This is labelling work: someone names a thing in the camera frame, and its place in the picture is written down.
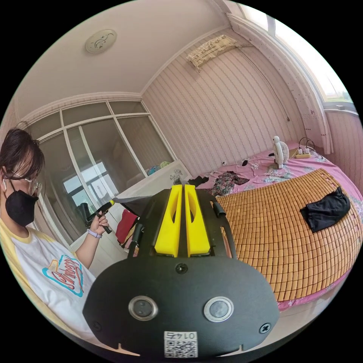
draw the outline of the handheld device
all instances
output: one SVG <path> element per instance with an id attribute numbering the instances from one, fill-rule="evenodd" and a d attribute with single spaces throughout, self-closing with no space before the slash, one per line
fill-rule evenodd
<path id="1" fill-rule="evenodd" d="M 279 310 L 264 276 L 237 259 L 216 198 L 175 185 L 147 199 L 127 259 L 96 278 L 83 315 L 102 343 L 164 360 L 253 348 Z"/>
<path id="2" fill-rule="evenodd" d="M 101 217 L 104 216 L 109 209 L 114 205 L 114 201 L 110 200 L 109 202 L 107 202 L 106 204 L 104 204 L 103 206 L 101 206 L 99 209 L 97 209 L 97 211 L 93 214 L 91 214 L 90 216 L 88 216 L 86 218 L 86 227 L 89 227 L 92 223 L 92 221 L 94 220 L 95 216 L 97 217 Z M 112 231 L 109 227 L 103 226 L 103 228 L 105 229 L 106 233 L 110 234 Z"/>

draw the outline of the striped wallpaper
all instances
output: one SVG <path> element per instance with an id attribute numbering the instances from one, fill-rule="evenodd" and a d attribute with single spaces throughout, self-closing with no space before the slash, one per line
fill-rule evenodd
<path id="1" fill-rule="evenodd" d="M 238 49 L 209 61 L 199 73 L 187 54 L 219 35 L 242 44 L 231 29 L 217 32 L 178 56 L 154 80 L 143 100 L 177 157 L 193 176 L 242 161 L 272 149 L 272 138 L 299 140 L 305 136 L 296 102 L 277 70 L 256 48 Z"/>
<path id="2" fill-rule="evenodd" d="M 363 127 L 357 115 L 343 111 L 326 112 L 334 153 L 325 155 L 340 167 L 363 194 Z"/>

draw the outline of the ceiling molding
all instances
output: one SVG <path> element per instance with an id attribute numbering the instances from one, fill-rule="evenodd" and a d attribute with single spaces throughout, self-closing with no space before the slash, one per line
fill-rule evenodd
<path id="1" fill-rule="evenodd" d="M 95 92 L 67 97 L 48 103 L 47 105 L 32 111 L 31 113 L 23 117 L 21 121 L 26 122 L 26 124 L 28 125 L 31 125 L 38 119 L 51 115 L 52 113 L 59 111 L 59 109 L 61 108 L 66 109 L 69 107 L 81 106 L 88 103 L 94 103 L 97 101 L 102 102 L 106 100 L 140 101 L 141 94 L 134 92 Z"/>
<path id="2" fill-rule="evenodd" d="M 200 42 L 202 39 L 210 36 L 211 34 L 217 33 L 218 31 L 221 30 L 225 30 L 225 29 L 230 29 L 230 26 L 226 26 L 226 25 L 222 25 L 219 26 L 211 31 L 209 31 L 208 33 L 205 33 L 203 35 L 201 35 L 200 37 L 198 37 L 197 39 L 194 39 L 193 41 L 191 41 L 189 44 L 187 44 L 185 47 L 183 47 L 181 50 L 179 50 L 178 52 L 176 52 L 172 57 L 170 57 L 159 69 L 158 71 L 149 79 L 149 81 L 147 82 L 147 84 L 144 86 L 144 88 L 142 89 L 142 91 L 140 92 L 141 95 L 143 95 L 145 93 L 145 91 L 148 89 L 148 87 L 152 84 L 152 82 L 155 81 L 156 77 L 172 62 L 174 61 L 174 59 L 176 59 L 178 56 L 180 56 L 180 54 L 182 54 L 183 52 L 185 52 L 187 49 L 189 49 L 190 47 L 192 47 L 195 43 Z"/>

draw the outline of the bamboo mat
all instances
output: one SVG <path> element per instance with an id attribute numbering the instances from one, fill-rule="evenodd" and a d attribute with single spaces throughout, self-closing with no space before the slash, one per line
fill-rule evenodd
<path id="1" fill-rule="evenodd" d="M 306 204 L 319 201 L 338 186 L 330 174 L 318 169 L 217 197 L 231 225 L 239 260 L 266 277 L 277 301 L 320 291 L 352 267 L 362 241 L 361 221 L 353 203 L 337 224 L 316 233 L 300 213 Z"/>

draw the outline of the pink bed sheet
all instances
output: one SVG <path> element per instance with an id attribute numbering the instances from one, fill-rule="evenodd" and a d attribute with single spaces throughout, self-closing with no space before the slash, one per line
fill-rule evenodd
<path id="1" fill-rule="evenodd" d="M 289 149 L 294 149 L 298 147 L 296 142 L 287 142 Z M 307 159 L 290 159 L 283 167 L 283 169 L 278 169 L 277 165 L 274 163 L 274 157 L 269 157 L 268 155 L 272 153 L 272 150 L 267 150 L 248 158 L 248 163 L 245 166 L 232 165 L 223 166 L 216 171 L 211 173 L 201 174 L 202 177 L 209 177 L 209 180 L 197 187 L 197 189 L 209 189 L 214 185 L 215 180 L 219 175 L 226 171 L 234 171 L 239 177 L 249 179 L 249 181 L 243 185 L 235 185 L 232 193 L 239 193 L 246 190 L 261 188 L 266 185 L 279 183 L 284 180 L 289 180 L 292 178 L 299 177 L 310 173 L 316 169 L 324 169 L 330 175 L 332 175 L 338 183 L 345 189 L 347 194 L 349 194 L 350 199 L 353 201 L 355 207 L 358 210 L 362 224 L 363 224 L 363 196 L 354 183 L 342 172 L 342 170 L 327 160 L 322 155 L 317 152 L 312 151 L 312 157 Z M 341 278 L 329 285 L 328 287 L 311 294 L 309 296 L 278 302 L 279 310 L 284 311 L 289 309 L 294 305 L 300 305 L 309 303 L 313 300 L 318 299 L 320 296 L 328 292 L 337 286 L 342 280 L 344 280 L 350 271 L 347 271 Z"/>

